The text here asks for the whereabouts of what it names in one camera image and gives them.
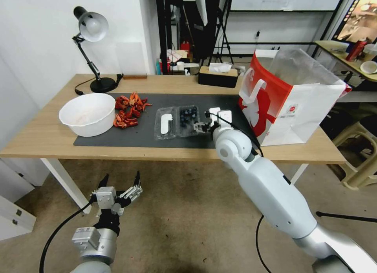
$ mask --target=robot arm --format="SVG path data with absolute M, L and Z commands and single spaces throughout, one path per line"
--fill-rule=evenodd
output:
M 114 261 L 119 236 L 119 217 L 143 192 L 139 171 L 132 187 L 117 192 L 115 187 L 107 187 L 107 177 L 100 187 L 92 192 L 99 207 L 99 221 L 92 227 L 77 228 L 72 237 L 73 244 L 80 250 L 83 261 L 72 273 L 111 273 L 110 264 Z
M 194 128 L 211 130 L 217 155 L 238 175 L 241 188 L 273 227 L 311 256 L 335 255 L 351 272 L 377 272 L 377 263 L 352 239 L 318 225 L 303 195 L 272 161 L 253 155 L 251 140 L 222 120 L 231 123 L 231 111 L 213 109 L 217 116 L 211 117 L 212 122 Z

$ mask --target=desk lamp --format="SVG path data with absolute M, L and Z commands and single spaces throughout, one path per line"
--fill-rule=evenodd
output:
M 101 78 L 99 70 L 95 64 L 88 59 L 84 50 L 81 47 L 81 42 L 84 40 L 90 42 L 97 42 L 103 39 L 109 30 L 109 24 L 103 15 L 94 12 L 88 12 L 83 7 L 76 7 L 73 14 L 79 20 L 80 33 L 72 37 L 77 44 L 80 52 L 88 63 L 89 68 L 95 75 L 95 81 L 90 84 L 90 89 L 93 92 L 109 92 L 118 86 L 118 83 L 111 78 Z

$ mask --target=lamp base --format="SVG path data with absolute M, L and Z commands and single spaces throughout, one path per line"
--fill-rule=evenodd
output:
M 117 83 L 112 78 L 101 78 L 100 81 L 95 80 L 90 84 L 92 92 L 106 93 L 117 87 Z

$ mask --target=tissue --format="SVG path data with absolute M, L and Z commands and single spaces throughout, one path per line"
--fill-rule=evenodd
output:
M 209 71 L 216 72 L 216 73 L 227 73 L 232 68 L 230 64 L 222 64 L 222 63 L 210 63 L 209 64 Z

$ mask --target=paper bag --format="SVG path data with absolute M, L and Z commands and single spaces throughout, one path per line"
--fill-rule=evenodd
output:
M 270 70 L 259 57 L 274 57 Z M 239 105 L 262 146 L 305 143 L 347 85 L 302 50 L 256 50 Z

